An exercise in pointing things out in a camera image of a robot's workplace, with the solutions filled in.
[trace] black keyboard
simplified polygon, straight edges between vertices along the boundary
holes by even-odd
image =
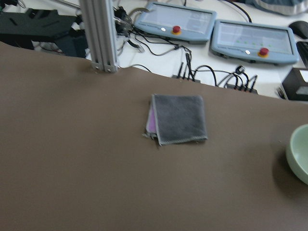
[[[296,46],[305,67],[308,68],[308,42],[300,41],[296,43]]]

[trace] white desk surface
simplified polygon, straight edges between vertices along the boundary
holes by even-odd
[[[68,0],[69,2],[79,4],[78,0]],[[35,9],[58,9],[59,14],[63,15],[75,15],[76,10],[51,0],[24,0],[28,8]],[[147,0],[115,0],[114,6],[120,3],[121,6],[129,13],[136,7],[144,7],[147,4]],[[182,5],[182,0],[160,0],[160,2],[169,2],[172,4]],[[308,14],[304,13],[296,16],[283,16],[278,14],[272,14],[256,9],[252,5],[245,5],[238,3],[244,8],[252,18],[254,23],[275,25],[275,26],[288,26],[294,21],[308,21]],[[234,21],[247,22],[246,16],[237,8],[233,7],[229,3],[221,0],[187,0],[187,6],[207,9],[217,12],[217,19],[228,19]],[[11,6],[5,8],[6,11],[22,12],[23,9],[16,9]],[[296,41],[302,40],[300,37],[295,36]],[[122,39],[120,38],[117,42],[120,45]],[[225,70],[232,72],[238,65],[243,65],[246,68],[246,73],[252,77],[258,75],[258,80],[255,84],[255,89],[260,95],[278,98],[276,92],[277,87],[281,87],[281,82],[287,76],[289,71],[292,69],[292,65],[285,66],[274,66],[272,64],[250,64],[237,59],[224,59],[213,55],[209,52],[209,42],[206,45],[191,45],[185,42],[180,42],[192,51],[192,68],[195,69],[199,65],[209,65],[214,70]],[[162,53],[170,49],[168,45],[156,45],[149,44],[151,49],[156,53]],[[164,56],[154,56],[150,54],[146,47],[145,52],[139,53],[137,49],[130,45],[125,45],[123,53],[119,56],[119,65],[121,67],[127,67],[133,64],[141,64],[149,68],[152,72],[171,77],[177,75],[180,63],[185,63],[185,54],[182,49],[170,52]],[[303,62],[300,60],[298,63],[293,65],[294,67],[304,67]],[[216,73],[218,82],[226,74]],[[214,81],[210,72],[200,72],[197,74],[196,79],[201,80],[202,83],[208,85],[214,85]]]

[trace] folded cloth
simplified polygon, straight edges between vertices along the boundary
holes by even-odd
[[[152,95],[147,135],[159,145],[207,139],[205,109],[201,96]]]

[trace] green bowl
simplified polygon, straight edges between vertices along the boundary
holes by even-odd
[[[298,127],[292,133],[286,156],[295,175],[308,184],[308,124]]]

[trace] brown table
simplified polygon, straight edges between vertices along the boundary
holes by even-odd
[[[0,48],[0,230],[308,230],[285,158],[308,105]],[[143,137],[153,93],[201,95],[209,139]]]

